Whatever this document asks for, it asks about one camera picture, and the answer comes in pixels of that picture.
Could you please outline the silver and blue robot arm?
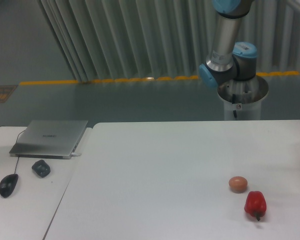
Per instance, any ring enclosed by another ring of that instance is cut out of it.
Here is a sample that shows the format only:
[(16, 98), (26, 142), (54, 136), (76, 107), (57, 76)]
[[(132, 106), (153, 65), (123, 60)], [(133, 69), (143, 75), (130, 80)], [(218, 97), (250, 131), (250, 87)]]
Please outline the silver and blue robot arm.
[(214, 0), (214, 37), (198, 74), (206, 86), (253, 79), (257, 70), (300, 71), (300, 0)]

